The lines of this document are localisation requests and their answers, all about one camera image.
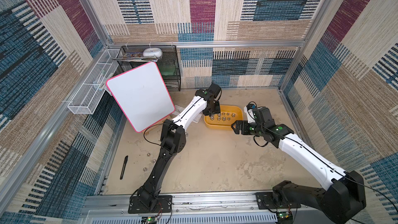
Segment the yellow plastic storage box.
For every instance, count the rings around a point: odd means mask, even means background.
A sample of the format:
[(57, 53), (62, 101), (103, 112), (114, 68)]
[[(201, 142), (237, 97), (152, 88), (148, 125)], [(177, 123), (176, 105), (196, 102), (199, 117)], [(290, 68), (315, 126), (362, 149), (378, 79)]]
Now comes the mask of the yellow plastic storage box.
[(214, 130), (226, 130), (226, 131), (231, 131), (231, 125), (236, 121), (236, 120), (244, 120), (243, 117), (243, 111), (241, 108), (238, 106), (233, 106), (233, 105), (221, 105), (221, 120), (217, 120), (218, 115), (213, 115), (214, 120), (210, 120), (210, 116), (205, 116), (204, 117), (204, 122), (205, 125)]

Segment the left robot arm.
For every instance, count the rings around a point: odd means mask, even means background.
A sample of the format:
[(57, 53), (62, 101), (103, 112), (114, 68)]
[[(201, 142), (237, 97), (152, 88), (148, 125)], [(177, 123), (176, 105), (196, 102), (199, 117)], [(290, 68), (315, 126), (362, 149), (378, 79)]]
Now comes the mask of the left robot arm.
[(155, 213), (171, 200), (170, 196), (160, 197), (159, 194), (173, 159), (186, 145), (186, 129), (199, 114), (220, 113), (221, 94), (221, 87), (211, 83), (209, 88), (197, 90), (190, 104), (177, 117), (162, 123), (159, 156), (148, 179), (131, 195), (128, 213)]

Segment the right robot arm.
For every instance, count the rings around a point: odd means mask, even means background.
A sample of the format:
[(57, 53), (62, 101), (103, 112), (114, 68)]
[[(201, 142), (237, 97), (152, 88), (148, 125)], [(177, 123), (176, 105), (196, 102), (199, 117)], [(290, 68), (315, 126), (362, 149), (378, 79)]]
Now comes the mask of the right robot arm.
[(245, 107), (247, 120), (236, 120), (235, 134), (263, 138), (266, 144), (288, 154), (320, 184), (319, 188), (297, 185), (284, 180), (273, 187), (271, 201), (276, 207), (302, 204), (322, 211), (335, 224), (344, 224), (366, 208), (363, 177), (347, 172), (330, 162), (303, 142), (285, 124), (276, 124), (267, 107), (250, 102)]

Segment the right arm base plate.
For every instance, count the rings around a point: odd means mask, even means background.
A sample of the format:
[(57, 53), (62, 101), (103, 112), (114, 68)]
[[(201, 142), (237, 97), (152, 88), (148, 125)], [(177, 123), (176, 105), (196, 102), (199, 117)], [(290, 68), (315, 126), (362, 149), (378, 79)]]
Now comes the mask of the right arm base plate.
[(298, 203), (277, 203), (276, 200), (273, 199), (273, 193), (271, 191), (256, 192), (255, 197), (259, 210), (283, 211), (288, 209), (296, 210), (302, 207)]

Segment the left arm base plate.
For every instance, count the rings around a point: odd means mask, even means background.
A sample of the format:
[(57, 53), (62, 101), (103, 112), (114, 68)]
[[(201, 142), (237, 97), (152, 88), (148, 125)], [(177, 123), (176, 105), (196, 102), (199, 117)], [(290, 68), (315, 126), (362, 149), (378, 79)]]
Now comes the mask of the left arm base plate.
[(138, 196), (131, 196), (128, 207), (129, 214), (170, 213), (172, 211), (172, 195), (160, 195), (141, 200)]

